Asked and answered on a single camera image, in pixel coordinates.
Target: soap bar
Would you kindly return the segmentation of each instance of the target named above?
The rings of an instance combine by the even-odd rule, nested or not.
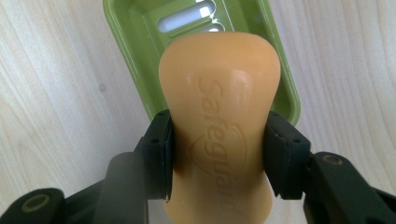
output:
[[[175,224],[263,223],[272,195],[262,138],[280,79],[263,38],[200,33],[179,38],[160,61],[160,82],[175,131]]]

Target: orange soap bar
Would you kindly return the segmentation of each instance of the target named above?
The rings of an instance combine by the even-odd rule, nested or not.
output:
[[[160,81],[176,149],[165,211],[173,223],[248,224],[268,217],[262,137],[279,78],[276,51],[257,35],[200,33],[166,49]]]

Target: light wood surface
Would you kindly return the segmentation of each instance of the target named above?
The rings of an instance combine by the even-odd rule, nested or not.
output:
[[[270,1],[313,151],[396,194],[396,1]],[[103,178],[149,126],[102,1],[0,1],[0,214],[38,188]],[[151,223],[168,223],[150,202]],[[267,223],[305,223],[275,200]]]

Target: wood grain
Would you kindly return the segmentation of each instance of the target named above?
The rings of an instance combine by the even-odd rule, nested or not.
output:
[[[271,0],[314,151],[396,194],[395,1]],[[0,213],[22,194],[101,179],[149,126],[102,1],[0,2]],[[151,223],[168,223],[150,202]],[[267,223],[305,223],[275,200]]]

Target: green plastic tray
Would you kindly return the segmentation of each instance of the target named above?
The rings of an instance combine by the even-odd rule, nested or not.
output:
[[[182,35],[225,30],[260,35],[275,47],[282,74],[272,110],[297,123],[300,100],[267,0],[104,0],[104,10],[150,119],[167,108],[158,79],[166,46]],[[173,29],[174,21],[187,24]]]

